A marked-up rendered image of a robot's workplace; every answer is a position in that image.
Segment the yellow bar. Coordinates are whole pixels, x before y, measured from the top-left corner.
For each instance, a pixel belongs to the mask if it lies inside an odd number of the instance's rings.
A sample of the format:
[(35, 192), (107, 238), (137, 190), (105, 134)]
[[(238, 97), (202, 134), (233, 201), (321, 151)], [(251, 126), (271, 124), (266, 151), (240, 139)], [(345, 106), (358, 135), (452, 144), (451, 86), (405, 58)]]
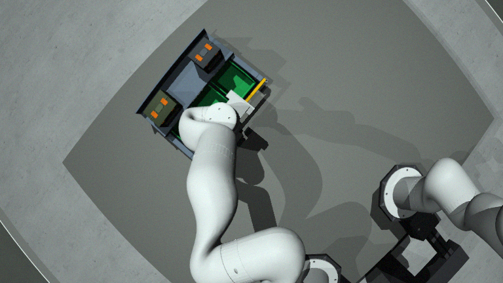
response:
[(253, 90), (253, 92), (247, 97), (247, 99), (245, 100), (246, 102), (248, 102), (252, 96), (258, 91), (258, 89), (261, 87), (261, 85), (266, 81), (266, 79), (264, 78), (258, 85), (257, 87)]

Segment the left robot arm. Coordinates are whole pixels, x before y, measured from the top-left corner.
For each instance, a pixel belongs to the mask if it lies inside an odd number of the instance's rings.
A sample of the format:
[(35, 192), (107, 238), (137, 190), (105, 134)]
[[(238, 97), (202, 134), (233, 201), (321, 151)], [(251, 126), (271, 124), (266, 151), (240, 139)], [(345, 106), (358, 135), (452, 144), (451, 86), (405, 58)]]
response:
[(179, 120), (180, 138), (195, 152), (187, 176), (196, 218), (190, 258), (193, 279), (196, 283), (337, 283), (336, 268), (323, 259), (305, 260), (303, 241), (286, 227), (221, 243), (238, 206), (234, 131), (243, 114), (251, 115), (255, 109), (232, 90), (226, 97), (227, 103), (188, 108)]

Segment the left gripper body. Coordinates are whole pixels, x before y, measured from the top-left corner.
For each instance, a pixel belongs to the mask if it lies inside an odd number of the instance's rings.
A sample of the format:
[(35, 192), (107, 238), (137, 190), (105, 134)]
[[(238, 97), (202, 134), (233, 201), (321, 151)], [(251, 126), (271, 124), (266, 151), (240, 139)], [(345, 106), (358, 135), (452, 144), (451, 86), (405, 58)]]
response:
[(242, 128), (243, 128), (243, 124), (240, 122), (238, 128), (234, 131), (235, 135), (237, 135)]

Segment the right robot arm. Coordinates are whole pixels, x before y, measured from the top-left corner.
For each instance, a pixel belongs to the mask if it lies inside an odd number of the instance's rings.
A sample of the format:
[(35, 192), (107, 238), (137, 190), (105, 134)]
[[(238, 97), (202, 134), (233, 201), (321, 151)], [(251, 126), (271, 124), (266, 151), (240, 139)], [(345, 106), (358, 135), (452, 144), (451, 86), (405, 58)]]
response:
[(413, 168), (396, 170), (383, 199), (396, 218), (443, 210), (457, 228), (473, 231), (503, 259), (503, 198), (481, 193), (454, 159), (437, 160), (426, 176)]

